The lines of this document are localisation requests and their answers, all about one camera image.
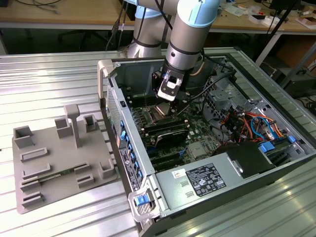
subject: robotic arm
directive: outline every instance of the robotic arm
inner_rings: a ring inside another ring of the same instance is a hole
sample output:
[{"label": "robotic arm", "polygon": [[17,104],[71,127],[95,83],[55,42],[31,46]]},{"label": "robotic arm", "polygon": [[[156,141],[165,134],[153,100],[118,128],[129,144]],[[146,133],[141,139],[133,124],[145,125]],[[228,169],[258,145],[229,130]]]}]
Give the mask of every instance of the robotic arm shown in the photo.
[{"label": "robotic arm", "polygon": [[[138,5],[134,43],[128,50],[128,57],[157,56],[161,41],[169,42],[161,75],[153,81],[153,89],[159,97],[174,101],[178,91],[185,88],[187,78],[198,60],[217,16],[220,0],[126,1]],[[161,15],[165,12],[173,15],[171,18],[168,16],[173,22],[172,31]]]}]

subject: power supply label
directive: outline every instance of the power supply label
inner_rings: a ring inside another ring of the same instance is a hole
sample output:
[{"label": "power supply label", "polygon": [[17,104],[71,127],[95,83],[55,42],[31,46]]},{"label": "power supply label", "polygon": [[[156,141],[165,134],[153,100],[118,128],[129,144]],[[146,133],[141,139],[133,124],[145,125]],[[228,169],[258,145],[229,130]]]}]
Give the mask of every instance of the power supply label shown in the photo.
[{"label": "power supply label", "polygon": [[189,170],[186,174],[199,197],[226,187],[224,180],[213,163]]},{"label": "power supply label", "polygon": [[133,163],[129,160],[126,149],[120,149],[119,153],[122,158],[131,188],[133,189],[133,191],[139,190],[139,185],[134,175]]}]

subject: chipset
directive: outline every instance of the chipset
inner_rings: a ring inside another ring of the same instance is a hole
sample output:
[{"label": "chipset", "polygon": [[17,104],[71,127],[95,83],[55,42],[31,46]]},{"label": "chipset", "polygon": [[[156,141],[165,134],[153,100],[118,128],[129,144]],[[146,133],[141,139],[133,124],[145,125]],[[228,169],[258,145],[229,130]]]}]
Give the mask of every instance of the chipset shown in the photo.
[{"label": "chipset", "polygon": [[189,145],[189,150],[194,158],[198,158],[206,155],[206,151],[202,146],[201,142],[194,142]]}]

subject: metal workbench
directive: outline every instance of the metal workbench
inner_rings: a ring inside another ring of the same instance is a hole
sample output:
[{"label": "metal workbench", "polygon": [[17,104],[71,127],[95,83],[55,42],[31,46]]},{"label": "metal workbench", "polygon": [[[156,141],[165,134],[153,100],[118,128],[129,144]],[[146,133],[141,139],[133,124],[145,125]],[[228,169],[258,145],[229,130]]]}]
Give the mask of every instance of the metal workbench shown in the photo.
[{"label": "metal workbench", "polygon": [[[1,236],[138,236],[120,179],[23,215],[15,209],[13,128],[29,125],[36,130],[54,126],[54,119],[64,115],[63,106],[77,103],[81,117],[93,113],[105,130],[97,102],[96,65],[100,59],[118,57],[122,55],[114,52],[0,57]],[[307,123],[308,118],[300,117],[299,111],[291,113],[316,136],[315,125]],[[106,131],[103,135],[108,141]],[[274,184],[162,236],[316,236],[315,197],[313,160]]]}]

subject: cable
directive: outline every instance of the cable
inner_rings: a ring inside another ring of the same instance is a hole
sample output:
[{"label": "cable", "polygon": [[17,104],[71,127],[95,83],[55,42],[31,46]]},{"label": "cable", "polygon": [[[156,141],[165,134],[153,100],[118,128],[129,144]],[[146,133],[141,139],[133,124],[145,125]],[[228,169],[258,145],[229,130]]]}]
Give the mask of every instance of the cable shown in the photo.
[{"label": "cable", "polygon": [[126,3],[125,13],[124,13],[124,18],[123,18],[123,23],[122,23],[122,28],[120,30],[120,35],[119,35],[119,40],[118,40],[118,49],[119,49],[120,41],[121,41],[122,35],[123,35],[123,30],[124,30],[124,25],[125,25],[125,21],[126,21],[127,10],[128,10],[128,2]]},{"label": "cable", "polygon": [[227,66],[227,65],[225,65],[225,64],[223,64],[223,63],[220,63],[220,62],[216,61],[215,59],[212,59],[210,56],[206,55],[205,52],[204,52],[204,49],[201,50],[201,54],[202,54],[205,58],[207,58],[209,61],[211,61],[211,62],[213,62],[213,63],[216,63],[216,64],[222,66],[223,68],[227,68],[228,70],[231,70],[231,71],[233,70],[232,67]]},{"label": "cable", "polygon": [[251,129],[252,129],[252,131],[253,131],[256,135],[258,135],[259,137],[263,138],[263,140],[265,141],[264,136],[262,136],[260,133],[256,132],[256,130],[254,129],[253,122],[254,122],[255,119],[262,119],[262,121],[264,121],[264,122],[267,124],[267,126],[268,126],[268,128],[269,128],[271,134],[274,136],[274,138],[279,138],[278,135],[277,135],[277,137],[274,135],[275,133],[274,133],[274,131],[272,130],[272,128],[271,128],[269,122],[268,122],[265,118],[260,117],[260,116],[257,116],[257,117],[252,118],[252,120],[251,120],[251,122],[250,122]]},{"label": "cable", "polygon": [[[265,119],[267,119],[267,120],[269,120],[269,121],[274,121],[272,118],[269,118],[269,117],[264,116],[264,115],[257,115],[257,114],[251,113],[251,112],[247,112],[246,114],[249,115],[249,116],[251,116],[251,117],[253,117],[253,118],[255,118],[255,117],[262,117],[262,118],[265,118]],[[275,130],[276,134],[277,134],[279,137],[284,137],[284,136],[282,135],[282,133],[279,131],[279,129],[278,129],[278,127],[277,127],[277,124],[275,123],[274,125],[275,125],[275,128],[276,128],[276,130]]]},{"label": "cable", "polygon": [[26,3],[26,2],[22,2],[20,0],[16,0],[16,1],[21,3],[21,4],[28,5],[28,6],[47,6],[47,5],[51,5],[51,4],[60,2],[61,0],[53,1],[53,2],[49,2],[49,3],[41,3],[41,2],[39,2],[40,4],[34,4],[34,3],[33,4],[29,4],[29,3]]},{"label": "cable", "polygon": [[105,46],[105,51],[108,51],[108,47],[111,43],[111,40],[113,38],[113,36],[117,33],[117,31],[119,30],[119,21],[120,21],[120,18],[122,17],[122,13],[123,13],[123,8],[124,8],[124,3],[125,1],[123,1],[122,3],[122,6],[120,8],[120,11],[119,11],[119,14],[118,14],[118,19],[116,20],[116,22],[114,23],[113,27],[112,27],[112,35],[111,37],[109,38],[108,40],[108,43],[107,45]]},{"label": "cable", "polygon": [[264,3],[264,2],[261,2],[261,4],[262,4],[263,6],[265,6],[265,7],[267,7],[267,8],[270,7],[270,6],[264,5],[263,3]]},{"label": "cable", "polygon": [[[167,25],[168,25],[169,28],[172,30],[173,27],[172,27],[170,21],[168,20],[168,18],[166,17],[165,13],[163,12],[163,9],[161,8],[161,5],[159,4],[158,0],[155,0],[155,3],[156,3],[156,5],[157,5],[157,7],[158,7],[160,13],[162,14],[164,20],[166,21]],[[214,59],[212,59],[211,57],[207,56],[207,55],[205,54],[205,52],[204,52],[204,48],[201,49],[201,54],[202,54],[202,56],[203,56],[203,60],[204,60],[204,58],[207,58],[208,60],[210,60],[210,61],[213,62],[213,63],[216,63],[216,64],[218,64],[218,65],[220,65],[220,66],[222,66],[222,67],[224,67],[224,68],[227,68],[227,69],[229,69],[229,70],[233,70],[232,67],[229,67],[229,66],[227,66],[227,65],[225,65],[225,64],[223,64],[223,63],[217,62],[216,60],[214,60]]]},{"label": "cable", "polygon": [[34,3],[34,6],[40,8],[40,9],[42,9],[42,10],[51,11],[51,12],[53,12],[53,13],[55,13],[55,14],[60,14],[60,12],[57,11],[57,10],[48,9],[48,8],[43,7],[43,6],[41,5],[41,4],[42,4],[41,2],[38,2],[38,1],[33,0],[33,3]]},{"label": "cable", "polygon": [[208,85],[202,92],[200,92],[199,94],[193,96],[193,97],[191,98],[191,100],[195,100],[195,99],[199,98],[199,97],[202,96],[206,91],[208,91],[209,88],[211,88],[215,83],[219,82],[219,81],[220,81],[221,79],[223,79],[223,78],[226,78],[226,77],[229,77],[229,76],[235,74],[235,72],[236,72],[236,71],[233,70],[232,72],[228,72],[228,73],[222,74],[218,79],[216,79],[216,80],[213,81],[210,85]]},{"label": "cable", "polygon": [[163,9],[162,9],[161,5],[159,4],[158,0],[155,0],[155,3],[156,3],[156,5],[157,5],[157,7],[158,7],[160,13],[162,14],[162,17],[163,17],[164,20],[166,21],[167,25],[168,25],[169,28],[172,30],[173,27],[172,27],[170,21],[168,20],[168,18],[166,17],[166,14],[163,12]]},{"label": "cable", "polygon": [[[140,22],[140,25],[139,25],[139,31],[138,31],[138,35],[136,37],[136,40],[139,39],[139,36],[140,36],[140,32],[143,28],[143,23],[144,23],[144,19],[145,19],[145,14],[146,14],[146,9],[147,8],[144,8],[144,13],[143,13],[143,17],[142,17],[142,21]],[[124,47],[123,49],[119,50],[118,52],[122,52],[124,51],[126,48],[130,47],[132,44],[136,43],[136,41],[133,41],[132,43],[128,44],[126,47]]]},{"label": "cable", "polygon": [[[211,88],[215,83],[219,82],[221,79],[225,78],[225,77],[229,77],[230,75],[233,75],[235,73],[235,70],[232,72],[228,72],[228,73],[224,73],[222,74],[218,79],[216,79],[215,81],[213,81],[210,85],[208,85],[202,92],[200,92],[199,94],[197,94],[196,96],[193,96],[190,101],[188,102],[188,104],[177,114],[177,116],[179,114],[181,114],[183,111],[185,111],[187,109],[187,107],[190,105],[190,103],[192,101],[194,101],[195,99],[198,99],[200,96],[202,96],[205,92],[207,92],[209,90],[209,88]],[[205,101],[206,101],[206,97],[203,100],[203,105],[202,105],[202,113],[204,110],[204,105],[205,105]]]},{"label": "cable", "polygon": [[249,131],[250,138],[253,138],[251,129],[250,129],[249,124],[248,124],[247,120],[245,119],[245,117],[243,117],[243,121],[244,121],[244,123],[245,123],[245,125],[246,125],[246,127],[247,127],[247,129],[248,129],[248,131]]},{"label": "cable", "polygon": [[195,73],[190,74],[190,76],[194,77],[194,76],[200,74],[200,72],[202,71],[204,65],[205,65],[205,62],[202,62],[200,68]]},{"label": "cable", "polygon": [[267,34],[269,33],[269,31],[270,31],[270,29],[271,29],[271,27],[273,25],[273,22],[275,21],[276,16],[277,16],[277,11],[275,11],[275,15],[273,16],[273,19],[272,19],[271,25],[270,25],[270,27],[269,27],[269,29],[267,31]]}]

